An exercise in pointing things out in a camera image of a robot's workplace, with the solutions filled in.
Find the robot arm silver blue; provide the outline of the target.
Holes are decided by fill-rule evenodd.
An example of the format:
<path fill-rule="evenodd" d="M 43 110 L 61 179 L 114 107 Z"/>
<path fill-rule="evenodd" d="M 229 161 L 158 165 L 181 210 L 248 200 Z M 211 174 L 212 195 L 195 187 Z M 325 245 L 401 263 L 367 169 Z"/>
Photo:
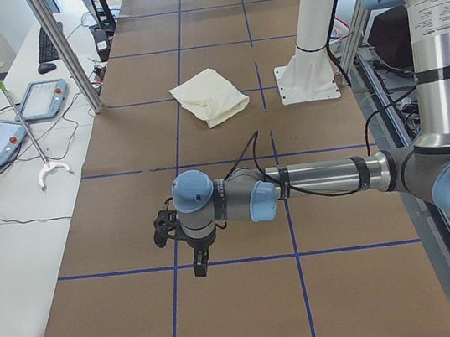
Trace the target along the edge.
<path fill-rule="evenodd" d="M 450 211 L 450 0 L 403 0 L 411 36 L 421 130 L 406 148 L 329 162 L 239 168 L 213 180 L 189 170 L 174 180 L 170 220 L 205 276 L 221 222 L 272 220 L 293 195 L 338 197 L 366 189 L 407 192 Z"/>

